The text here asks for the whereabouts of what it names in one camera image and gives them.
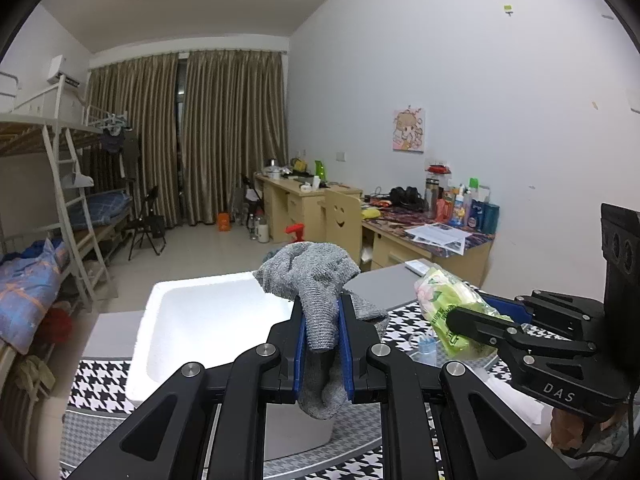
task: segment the cartoon picture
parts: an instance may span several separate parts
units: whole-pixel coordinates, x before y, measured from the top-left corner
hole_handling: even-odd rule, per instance
[[[424,151],[424,108],[409,106],[394,112],[393,144],[401,152]]]

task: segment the metal screw cap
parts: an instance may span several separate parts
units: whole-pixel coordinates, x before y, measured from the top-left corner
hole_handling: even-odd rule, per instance
[[[376,343],[371,347],[371,353],[378,357],[384,357],[385,355],[391,354],[391,348],[384,343]]]
[[[269,357],[276,353],[276,347],[271,343],[262,343],[255,347],[255,352],[262,357]]]
[[[201,370],[202,367],[198,363],[187,363],[180,369],[185,377],[195,377]]]
[[[460,377],[460,375],[463,375],[466,372],[466,367],[458,361],[452,361],[447,363],[447,372],[455,377]]]

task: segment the plastic bag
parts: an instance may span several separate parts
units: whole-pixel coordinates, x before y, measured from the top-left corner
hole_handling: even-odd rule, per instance
[[[511,320],[486,304],[462,280],[439,266],[430,267],[424,277],[415,283],[415,293],[422,316],[431,323],[450,358],[472,360],[488,357],[495,352],[492,346],[480,344],[449,330],[446,319],[452,309],[463,306],[482,314]]]

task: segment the gray towel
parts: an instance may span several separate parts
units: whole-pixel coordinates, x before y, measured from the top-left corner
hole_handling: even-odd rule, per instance
[[[333,244],[289,244],[254,272],[265,292],[293,300],[300,296],[306,318],[306,355],[300,408],[313,418],[331,418],[347,400],[338,344],[338,307],[342,287],[360,269],[347,251]],[[356,317],[385,333],[389,314],[352,294]]]

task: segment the air conditioner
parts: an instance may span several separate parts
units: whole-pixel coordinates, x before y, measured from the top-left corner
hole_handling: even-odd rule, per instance
[[[49,68],[49,77],[47,79],[47,82],[53,85],[57,83],[60,80],[60,76],[64,74],[65,82],[69,83],[71,86],[75,88],[78,88],[80,86],[80,82],[68,74],[67,70],[65,69],[65,66],[66,66],[66,57],[62,56],[62,54],[60,56],[56,56],[55,58],[53,58],[51,60],[51,66]]]

